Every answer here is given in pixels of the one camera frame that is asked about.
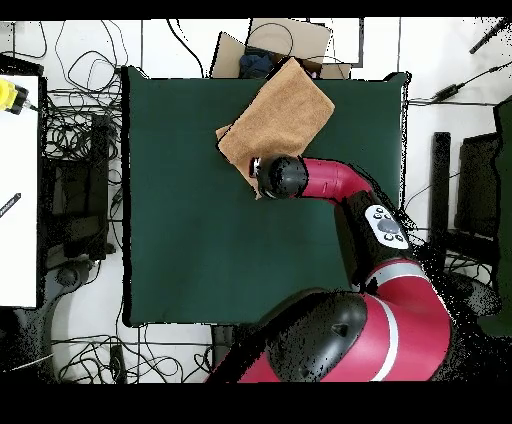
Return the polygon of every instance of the white stripe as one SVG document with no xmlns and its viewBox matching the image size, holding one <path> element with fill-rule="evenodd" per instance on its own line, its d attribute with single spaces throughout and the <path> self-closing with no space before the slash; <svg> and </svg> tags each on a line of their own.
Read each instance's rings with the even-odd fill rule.
<svg viewBox="0 0 512 424">
<path fill-rule="evenodd" d="M 386 318 L 388 319 L 389 324 L 389 349 L 386 355 L 386 359 L 382 364 L 382 368 L 377 373 L 375 377 L 372 378 L 371 381 L 382 381 L 391 371 L 393 365 L 395 364 L 396 355 L 398 353 L 398 325 L 396 324 L 395 316 L 391 311 L 391 308 L 386 305 L 382 300 L 377 299 L 372 296 L 377 302 L 379 302 L 384 308 L 384 312 L 386 313 Z"/>
<path fill-rule="evenodd" d="M 428 281 L 421 267 L 410 262 L 397 262 L 383 266 L 368 277 L 366 286 L 374 277 L 377 279 L 377 287 L 396 277 L 421 277 Z"/>
</svg>

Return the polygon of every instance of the yellow device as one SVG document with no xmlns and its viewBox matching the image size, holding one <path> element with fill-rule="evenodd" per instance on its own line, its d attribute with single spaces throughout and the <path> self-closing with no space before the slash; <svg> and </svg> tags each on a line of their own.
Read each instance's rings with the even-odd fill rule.
<svg viewBox="0 0 512 424">
<path fill-rule="evenodd" d="M 27 99 L 28 90 L 0 78 L 0 111 L 7 111 L 19 115 L 26 107 L 37 111 Z"/>
</svg>

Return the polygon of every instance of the power adapter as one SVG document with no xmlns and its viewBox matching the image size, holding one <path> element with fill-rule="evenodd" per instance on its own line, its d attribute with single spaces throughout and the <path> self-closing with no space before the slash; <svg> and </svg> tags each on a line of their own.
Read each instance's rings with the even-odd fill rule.
<svg viewBox="0 0 512 424">
<path fill-rule="evenodd" d="M 110 348 L 110 372 L 116 384 L 128 384 L 124 364 L 123 346 L 116 343 Z"/>
<path fill-rule="evenodd" d="M 464 87 L 466 84 L 452 84 L 442 90 L 438 91 L 432 100 L 433 103 L 440 103 L 449 99 L 450 97 L 455 96 L 459 90 Z"/>
</svg>

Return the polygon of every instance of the robot control button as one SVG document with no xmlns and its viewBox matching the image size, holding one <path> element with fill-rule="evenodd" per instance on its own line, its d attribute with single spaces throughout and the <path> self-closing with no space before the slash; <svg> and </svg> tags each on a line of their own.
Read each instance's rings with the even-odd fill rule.
<svg viewBox="0 0 512 424">
<path fill-rule="evenodd" d="M 391 219 L 383 219 L 382 221 L 379 221 L 377 228 L 385 233 L 390 234 L 398 234 L 400 232 L 400 227 L 398 224 Z"/>
</svg>

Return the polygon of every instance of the white table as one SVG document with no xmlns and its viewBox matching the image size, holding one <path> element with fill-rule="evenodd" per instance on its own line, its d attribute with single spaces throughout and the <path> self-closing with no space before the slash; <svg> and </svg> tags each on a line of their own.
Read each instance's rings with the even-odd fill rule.
<svg viewBox="0 0 512 424">
<path fill-rule="evenodd" d="M 0 75 L 26 88 L 37 107 L 38 77 Z M 0 218 L 0 306 L 36 306 L 37 112 L 0 112 L 0 208 L 21 198 Z"/>
</svg>

